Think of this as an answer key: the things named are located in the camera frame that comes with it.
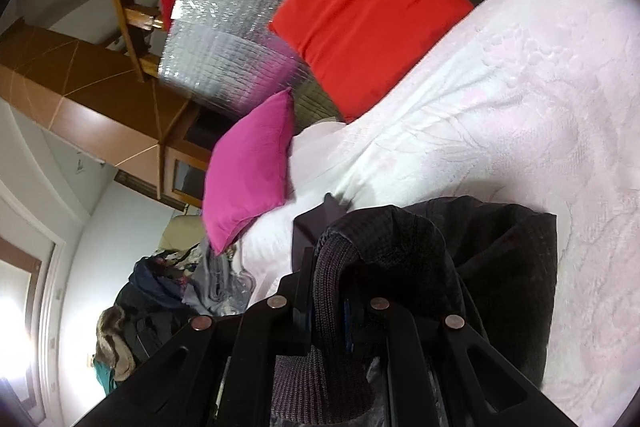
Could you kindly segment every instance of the beige pillow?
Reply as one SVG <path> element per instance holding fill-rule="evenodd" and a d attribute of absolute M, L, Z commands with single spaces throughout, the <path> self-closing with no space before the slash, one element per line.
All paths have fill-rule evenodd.
<path fill-rule="evenodd" d="M 159 250 L 187 250 L 205 236 L 200 216 L 175 216 L 162 232 Z"/>

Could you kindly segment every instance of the bright window light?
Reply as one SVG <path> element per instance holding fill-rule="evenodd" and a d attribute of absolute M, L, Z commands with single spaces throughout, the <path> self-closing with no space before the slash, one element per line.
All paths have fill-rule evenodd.
<path fill-rule="evenodd" d="M 0 299 L 0 377 L 24 377 L 31 365 L 33 344 L 24 328 L 24 312 L 10 299 Z"/>

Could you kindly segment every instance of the wooden beam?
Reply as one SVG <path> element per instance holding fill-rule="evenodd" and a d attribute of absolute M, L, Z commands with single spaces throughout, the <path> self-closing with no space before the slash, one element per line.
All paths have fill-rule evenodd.
<path fill-rule="evenodd" d="M 125 6 L 124 15 L 127 19 L 127 24 L 130 26 L 135 26 L 145 31 L 153 31 L 154 28 L 165 31 L 164 21 L 158 8 L 134 4 L 133 6 Z"/>
<path fill-rule="evenodd" d="M 158 143 L 158 183 L 156 184 L 156 200 L 162 200 L 164 193 L 164 145 Z"/>
<path fill-rule="evenodd" d="M 148 53 L 140 57 L 140 65 L 142 70 L 151 76 L 158 77 L 158 67 L 160 66 L 160 57 Z"/>

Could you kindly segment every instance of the wooden window frame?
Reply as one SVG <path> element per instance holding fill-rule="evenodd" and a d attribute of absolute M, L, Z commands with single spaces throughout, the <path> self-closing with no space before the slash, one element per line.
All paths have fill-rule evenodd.
<path fill-rule="evenodd" d="M 30 274 L 29 286 L 27 288 L 27 302 L 24 311 L 24 328 L 29 334 L 32 340 L 38 339 L 38 327 L 32 327 L 33 318 L 33 303 L 36 297 L 36 287 L 38 285 L 38 276 L 40 275 L 40 267 L 42 261 L 36 259 L 33 255 L 22 251 L 20 248 L 14 247 L 4 238 L 0 237 L 0 261 L 4 261 L 17 269 L 23 270 Z M 21 401 L 22 407 L 25 410 L 30 410 L 36 407 L 36 396 L 33 381 L 33 370 L 31 365 L 25 371 L 25 378 L 27 380 L 27 390 L 29 397 Z"/>

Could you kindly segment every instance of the white blanket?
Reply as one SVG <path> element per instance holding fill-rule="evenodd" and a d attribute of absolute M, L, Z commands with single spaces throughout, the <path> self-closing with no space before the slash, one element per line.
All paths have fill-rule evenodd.
<path fill-rule="evenodd" d="M 354 123 L 294 139 L 289 203 L 242 259 L 262 299 L 290 271 L 292 220 L 470 194 L 558 216 L 544 392 L 613 425 L 640 385 L 640 0 L 487 0 Z"/>

